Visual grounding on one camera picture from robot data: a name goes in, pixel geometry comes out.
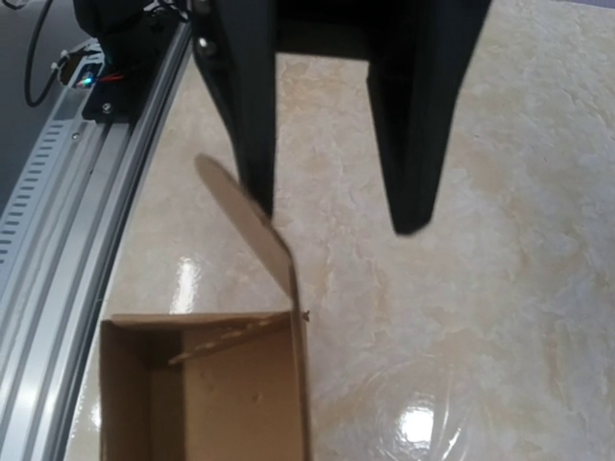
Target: marble table surface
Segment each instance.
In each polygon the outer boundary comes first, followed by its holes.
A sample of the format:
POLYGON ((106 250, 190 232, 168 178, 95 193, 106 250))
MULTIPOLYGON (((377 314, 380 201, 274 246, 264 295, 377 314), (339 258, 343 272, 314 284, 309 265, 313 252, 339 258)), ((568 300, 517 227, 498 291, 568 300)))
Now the marble table surface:
MULTIPOLYGON (((435 217, 394 235, 366 65, 279 57, 275 225, 308 324, 315 459, 615 459, 615 12, 494 0, 435 217)), ((191 62, 103 317, 284 307, 201 185, 234 168, 191 62)), ((98 460, 97 346, 66 460, 98 460)))

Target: open cardboard box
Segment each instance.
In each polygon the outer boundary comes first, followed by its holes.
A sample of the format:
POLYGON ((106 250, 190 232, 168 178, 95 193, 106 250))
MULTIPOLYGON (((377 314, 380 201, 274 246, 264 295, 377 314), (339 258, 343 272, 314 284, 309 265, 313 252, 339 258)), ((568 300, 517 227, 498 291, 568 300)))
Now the open cardboard box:
POLYGON ((292 306, 103 321, 102 459, 308 461, 305 322, 292 255, 222 166, 199 156, 196 167, 292 306))

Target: beige marble surface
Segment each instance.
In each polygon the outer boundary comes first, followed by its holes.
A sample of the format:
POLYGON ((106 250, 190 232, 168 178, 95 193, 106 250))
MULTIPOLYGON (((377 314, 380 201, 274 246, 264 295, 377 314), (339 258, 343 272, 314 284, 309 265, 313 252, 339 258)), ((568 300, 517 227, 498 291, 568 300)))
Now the beige marble surface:
MULTIPOLYGON (((614 25, 494 1, 435 219, 409 239, 389 224, 365 64, 279 58, 275 222, 311 311, 317 460, 615 459, 614 25)), ((104 316, 282 305, 199 183, 199 152, 233 166, 191 63, 104 316)), ((69 461, 99 459, 90 362, 69 461)))

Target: gray floor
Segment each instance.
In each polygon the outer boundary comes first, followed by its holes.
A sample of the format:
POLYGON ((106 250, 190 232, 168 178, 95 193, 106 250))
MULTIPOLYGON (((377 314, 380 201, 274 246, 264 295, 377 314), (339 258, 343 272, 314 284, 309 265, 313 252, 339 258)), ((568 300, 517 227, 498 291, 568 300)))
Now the gray floor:
MULTIPOLYGON (((37 140, 58 95, 60 85, 37 109, 24 100, 23 80, 30 36, 42 2, 31 2, 18 12, 0 5, 0 215, 4 211, 23 165, 37 140)), ((33 94, 39 94, 49 75, 49 66, 62 49, 70 50, 86 39, 79 29, 72 0, 56 0, 51 7, 37 47, 33 94)))

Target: cardboard box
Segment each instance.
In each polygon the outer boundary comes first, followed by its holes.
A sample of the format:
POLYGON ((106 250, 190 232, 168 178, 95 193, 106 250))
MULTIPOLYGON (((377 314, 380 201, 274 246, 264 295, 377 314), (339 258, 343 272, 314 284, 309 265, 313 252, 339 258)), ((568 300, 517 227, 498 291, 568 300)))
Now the cardboard box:
POLYGON ((308 461, 305 318, 292 255, 224 168, 204 156, 196 167, 292 306, 103 321, 102 459, 308 461))

